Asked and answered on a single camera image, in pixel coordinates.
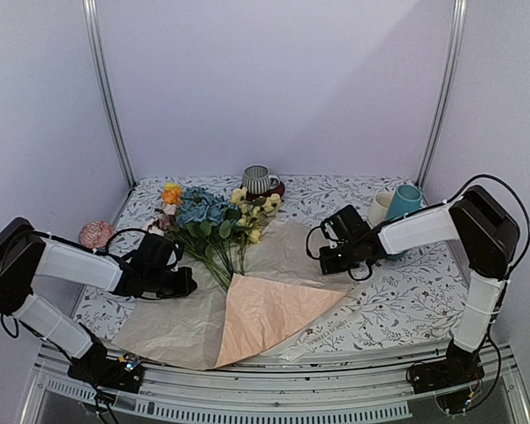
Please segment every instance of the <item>cup handle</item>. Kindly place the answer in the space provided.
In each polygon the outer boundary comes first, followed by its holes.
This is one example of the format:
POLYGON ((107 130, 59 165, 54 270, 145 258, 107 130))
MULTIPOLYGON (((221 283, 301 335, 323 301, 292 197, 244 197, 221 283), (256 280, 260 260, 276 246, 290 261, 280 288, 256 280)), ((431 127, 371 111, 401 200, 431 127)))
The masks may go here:
POLYGON ((274 188, 279 187, 279 185, 281 184, 281 179, 277 175, 271 174, 269 175, 269 182, 269 190, 273 190, 274 188))

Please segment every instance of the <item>orange flower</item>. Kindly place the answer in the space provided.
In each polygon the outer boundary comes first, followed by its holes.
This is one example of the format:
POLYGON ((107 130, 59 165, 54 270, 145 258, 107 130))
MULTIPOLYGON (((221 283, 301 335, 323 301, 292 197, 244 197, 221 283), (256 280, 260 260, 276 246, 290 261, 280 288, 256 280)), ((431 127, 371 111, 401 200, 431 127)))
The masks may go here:
POLYGON ((182 201, 180 197, 183 195, 183 189, 178 184, 166 184, 161 194, 161 198, 168 205, 180 205, 182 201))

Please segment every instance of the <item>mug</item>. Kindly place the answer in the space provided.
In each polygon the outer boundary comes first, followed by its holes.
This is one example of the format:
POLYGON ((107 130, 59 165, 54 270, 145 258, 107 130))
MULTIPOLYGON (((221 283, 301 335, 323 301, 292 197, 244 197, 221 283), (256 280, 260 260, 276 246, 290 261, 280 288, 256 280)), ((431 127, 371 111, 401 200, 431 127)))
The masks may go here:
POLYGON ((262 165, 250 166, 241 179, 243 187, 250 194, 264 194, 280 184, 277 175, 271 175, 269 168, 262 165))
MULTIPOLYGON (((422 206, 422 192, 414 185, 400 185, 392 196, 386 219, 393 219, 414 212, 422 206)), ((396 260, 405 256, 406 252, 393 254, 389 259, 396 260)))
POLYGON ((379 192, 375 195, 369 215, 367 215, 367 220, 371 225, 375 227, 385 220, 390 201, 392 201, 392 193, 390 192, 379 192))

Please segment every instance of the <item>white wall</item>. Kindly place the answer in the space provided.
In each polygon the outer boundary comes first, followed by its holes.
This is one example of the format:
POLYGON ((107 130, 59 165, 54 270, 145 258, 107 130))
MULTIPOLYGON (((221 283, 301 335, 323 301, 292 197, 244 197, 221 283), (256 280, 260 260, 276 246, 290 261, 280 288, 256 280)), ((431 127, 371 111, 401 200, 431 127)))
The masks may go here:
MULTIPOLYGON (((124 197, 81 2, 0 0, 0 230, 24 216, 76 239, 124 197)), ((41 283, 63 309, 74 302, 76 285, 41 283)), ((16 421, 39 347, 21 333, 11 340, 0 328, 0 424, 16 421)))
MULTIPOLYGON (((480 172, 509 182, 530 212, 530 1, 470 2, 427 196, 448 197, 480 172)), ((512 280, 496 329, 508 337, 530 395, 530 252, 512 280)))
POLYGON ((138 178, 414 177, 453 1, 98 2, 138 178))

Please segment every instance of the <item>metal pole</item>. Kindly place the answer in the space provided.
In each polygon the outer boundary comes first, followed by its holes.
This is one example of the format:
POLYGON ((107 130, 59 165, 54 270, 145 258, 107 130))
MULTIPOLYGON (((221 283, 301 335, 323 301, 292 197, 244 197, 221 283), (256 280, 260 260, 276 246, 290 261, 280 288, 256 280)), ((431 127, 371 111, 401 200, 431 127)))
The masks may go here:
POLYGON ((106 69, 106 60, 102 49, 102 39, 100 36, 100 25, 98 23, 98 13, 96 11, 95 0, 83 0, 85 9, 85 20, 87 22, 88 40, 90 41, 90 49, 95 64, 96 77, 100 85, 104 110, 108 125, 112 134, 114 148, 116 149, 117 159, 119 160, 122 173, 124 174, 125 182, 130 189, 135 187, 135 177, 133 176, 132 163, 125 148, 124 138, 122 137, 122 130, 117 119, 116 105, 112 96, 110 88, 110 81, 108 79, 108 71, 106 69))
POLYGON ((453 86, 453 77, 458 65, 463 29, 466 22, 466 11, 467 0, 455 0, 453 19, 451 21, 450 42, 448 45, 448 56, 443 71, 442 87, 440 88, 440 96, 435 108, 434 119, 428 136, 428 143, 424 150, 424 156, 422 158, 422 163, 420 164, 418 177, 416 178, 416 185, 420 188, 424 188, 428 182, 428 174, 432 166, 432 161, 434 160, 438 141, 440 140, 440 133, 442 132, 451 87, 453 86))

